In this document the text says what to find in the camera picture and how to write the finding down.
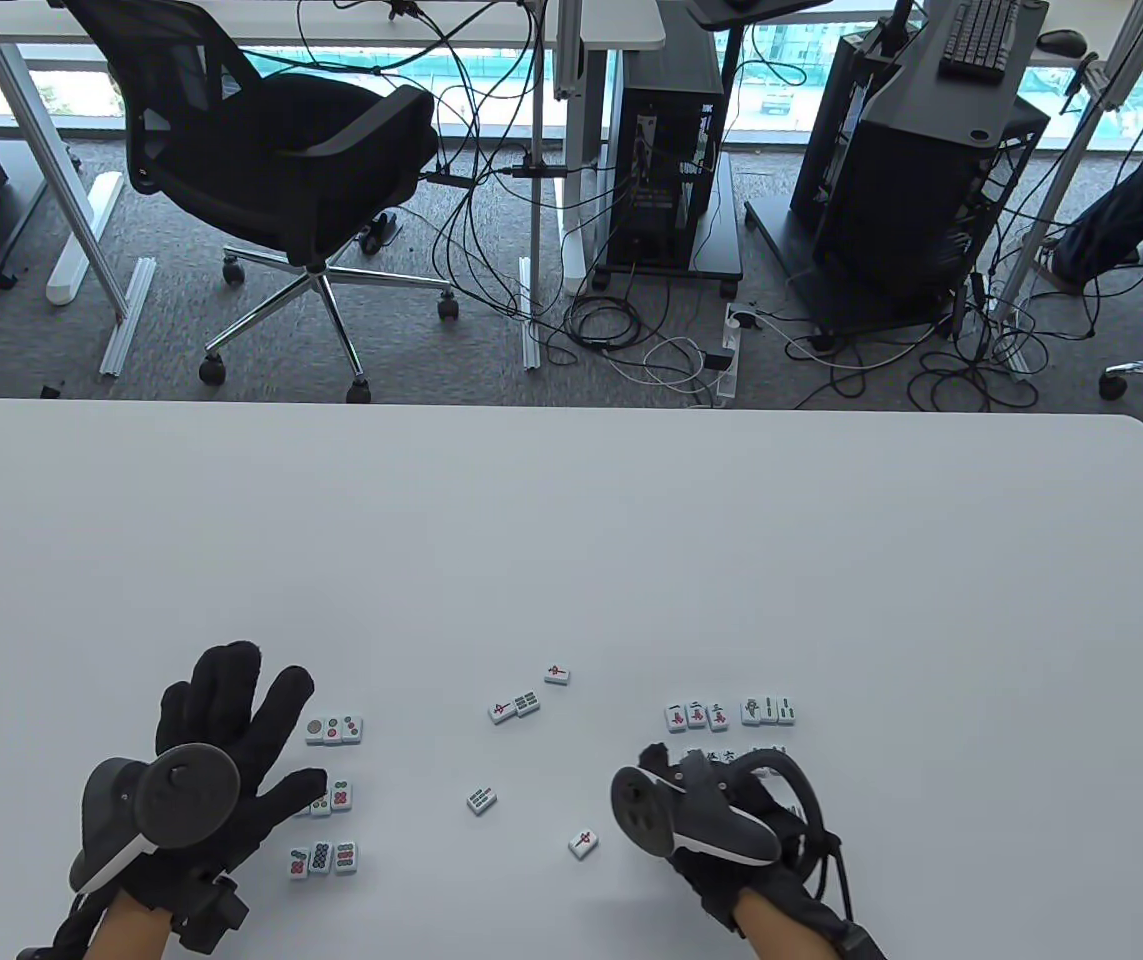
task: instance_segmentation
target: computer tower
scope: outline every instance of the computer tower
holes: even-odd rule
[[[660,13],[662,49],[616,61],[601,270],[686,273],[712,186],[709,127],[722,99],[713,35],[681,3],[660,3]]]
[[[745,215],[826,333],[949,311],[1047,125],[1015,93],[1044,13],[1022,10],[1001,86],[937,74],[946,23],[888,51],[885,24],[842,37],[794,193]]]

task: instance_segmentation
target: power adapter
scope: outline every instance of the power adapter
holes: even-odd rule
[[[721,373],[730,370],[732,361],[735,360],[735,351],[726,347],[713,347],[704,351],[704,369]]]

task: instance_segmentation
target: cable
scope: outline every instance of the cable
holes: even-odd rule
[[[882,367],[885,367],[885,366],[895,365],[895,362],[897,360],[901,360],[901,358],[909,357],[909,353],[913,352],[914,349],[917,349],[918,346],[920,346],[920,344],[925,343],[926,339],[928,337],[930,337],[932,334],[935,333],[935,330],[936,330],[936,325],[935,323],[929,325],[928,329],[927,329],[927,333],[925,333],[922,335],[922,337],[919,337],[918,339],[914,339],[913,343],[908,344],[908,346],[905,346],[903,349],[903,351],[901,351],[900,353],[896,353],[895,357],[888,358],[888,360],[882,360],[882,361],[879,361],[877,363],[870,363],[869,366],[863,366],[863,365],[862,366],[848,366],[846,363],[832,363],[832,362],[830,362],[828,360],[824,360],[824,358],[822,358],[822,357],[814,355],[814,353],[810,353],[807,347],[801,346],[801,344],[798,342],[798,339],[794,339],[794,338],[790,337],[789,334],[786,334],[783,330],[781,330],[775,323],[772,323],[772,320],[768,320],[767,317],[764,315],[762,311],[759,310],[757,312],[758,312],[758,320],[762,321],[764,325],[767,325],[768,329],[775,330],[776,334],[780,334],[781,337],[783,339],[785,339],[786,343],[789,343],[790,347],[798,349],[798,351],[801,353],[801,355],[804,355],[805,358],[807,358],[807,360],[810,360],[810,361],[815,362],[816,365],[832,367],[833,370],[850,370],[850,371],[855,371],[855,373],[866,373],[869,370],[879,370],[879,369],[882,369]],[[790,360],[796,360],[796,357],[790,357]]]

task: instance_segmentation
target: black glove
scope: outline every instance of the black glove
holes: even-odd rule
[[[295,731],[299,713],[314,691],[304,667],[287,667],[269,687],[251,717],[259,681],[259,648],[246,640],[214,646],[201,655],[191,681],[163,693],[155,750],[203,742],[227,753],[242,786],[224,826],[200,843],[138,856],[119,877],[120,887],[147,909],[175,910],[173,901],[186,882],[210,881],[251,856],[269,833],[327,792],[327,771],[288,773],[259,795],[269,768]]]
[[[644,750],[638,765],[662,777],[670,776],[672,771],[668,750],[663,744],[652,744]],[[721,767],[718,762],[713,765],[714,769]],[[801,837],[807,831],[807,824],[776,803],[772,799],[772,792],[752,773],[741,774],[734,782],[727,782],[726,797],[728,803],[753,814],[776,832],[783,855],[767,867],[745,867],[744,864],[732,863],[711,854],[685,849],[673,851],[668,861],[692,885],[692,890],[698,894],[700,905],[705,913],[730,931],[740,933],[732,911],[744,890],[753,890],[766,897],[782,914],[840,946],[849,936],[854,923],[846,923],[823,902],[815,899],[804,886],[804,879],[792,870],[798,864]]]

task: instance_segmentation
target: white cable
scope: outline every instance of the white cable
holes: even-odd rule
[[[670,344],[677,344],[677,343],[689,343],[693,351],[695,351],[695,357],[693,358],[690,353],[687,353],[685,351],[685,349],[673,346],[673,349],[676,349],[677,352],[681,353],[684,360],[686,360],[687,362],[689,362],[690,366],[694,367],[695,371],[690,375],[684,376],[684,378],[681,379],[672,379],[672,381],[663,379],[661,378],[661,376],[655,375],[655,371],[650,369],[650,367],[648,366],[650,363],[650,358],[652,355],[654,355],[655,351],[658,351],[658,349],[670,346]],[[682,397],[698,397],[700,393],[704,392],[705,387],[712,390],[718,384],[718,381],[720,381],[724,376],[726,376],[727,373],[726,370],[720,371],[717,376],[714,376],[712,381],[710,381],[705,385],[702,385],[702,387],[696,387],[694,390],[679,389],[684,384],[689,384],[692,383],[692,381],[697,379],[700,375],[704,371],[704,351],[702,351],[702,349],[700,349],[700,344],[696,343],[695,339],[692,339],[690,337],[666,337],[664,339],[660,339],[658,343],[653,344],[653,346],[648,349],[647,352],[644,353],[644,360],[641,360],[641,367],[644,368],[644,373],[647,374],[647,376],[649,376],[650,379],[639,379],[636,376],[632,376],[631,374],[629,374],[629,371],[622,369],[622,367],[617,365],[615,360],[612,360],[610,357],[604,355],[604,360],[606,360],[608,365],[612,365],[612,369],[615,370],[617,374],[620,374],[622,378],[630,381],[630,383],[639,384],[640,387],[663,387],[665,390],[670,390],[670,392],[672,393],[680,393],[682,394]]]
[[[817,365],[821,365],[821,366],[831,367],[831,369],[833,369],[833,370],[852,370],[852,371],[855,371],[855,373],[858,373],[858,374],[868,371],[868,370],[877,370],[877,369],[879,369],[879,367],[894,365],[894,362],[896,362],[901,358],[909,357],[909,353],[913,352],[913,347],[918,347],[918,346],[920,346],[920,344],[926,343],[927,338],[930,337],[932,334],[935,333],[935,330],[936,330],[935,325],[928,326],[927,333],[922,334],[922,337],[919,337],[918,339],[914,339],[913,343],[910,343],[908,347],[904,347],[903,351],[900,351],[898,353],[896,353],[896,355],[892,357],[890,360],[882,360],[881,362],[870,363],[869,366],[850,366],[848,363],[831,363],[830,361],[824,360],[824,358],[822,358],[822,357],[814,355],[814,353],[812,353],[807,347],[801,346],[801,344],[799,344],[798,339],[794,339],[794,338],[790,337],[789,334],[786,334],[783,330],[781,330],[775,323],[772,323],[772,321],[769,321],[767,319],[767,317],[764,317],[762,314],[760,314],[760,312],[758,314],[758,320],[760,321],[760,323],[769,326],[769,328],[772,328],[773,330],[775,330],[776,334],[780,334],[781,337],[783,337],[786,341],[789,341],[790,346],[794,347],[794,349],[798,349],[798,351],[800,351],[801,353],[804,353],[804,357],[807,357],[808,360],[814,360],[815,362],[817,362]]]

